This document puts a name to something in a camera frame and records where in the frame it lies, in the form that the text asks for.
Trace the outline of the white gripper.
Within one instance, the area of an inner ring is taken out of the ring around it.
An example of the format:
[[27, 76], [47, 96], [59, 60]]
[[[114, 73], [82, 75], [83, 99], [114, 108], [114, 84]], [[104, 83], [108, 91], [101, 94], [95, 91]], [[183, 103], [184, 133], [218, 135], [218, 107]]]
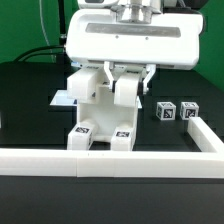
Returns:
[[120, 23], [109, 9], [77, 11], [69, 25], [66, 52], [78, 63], [103, 63], [109, 89], [115, 90], [114, 63], [146, 65], [143, 93], [163, 68], [190, 70], [199, 59], [200, 14], [155, 14], [149, 24]]

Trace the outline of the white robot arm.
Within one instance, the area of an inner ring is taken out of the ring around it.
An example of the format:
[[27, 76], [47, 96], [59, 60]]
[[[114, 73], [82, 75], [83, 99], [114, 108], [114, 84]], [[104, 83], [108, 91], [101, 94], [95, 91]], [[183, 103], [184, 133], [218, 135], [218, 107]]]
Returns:
[[199, 60], [203, 15], [184, 0], [78, 0], [66, 53], [81, 65], [101, 64], [109, 87], [113, 68], [133, 64], [190, 70]]

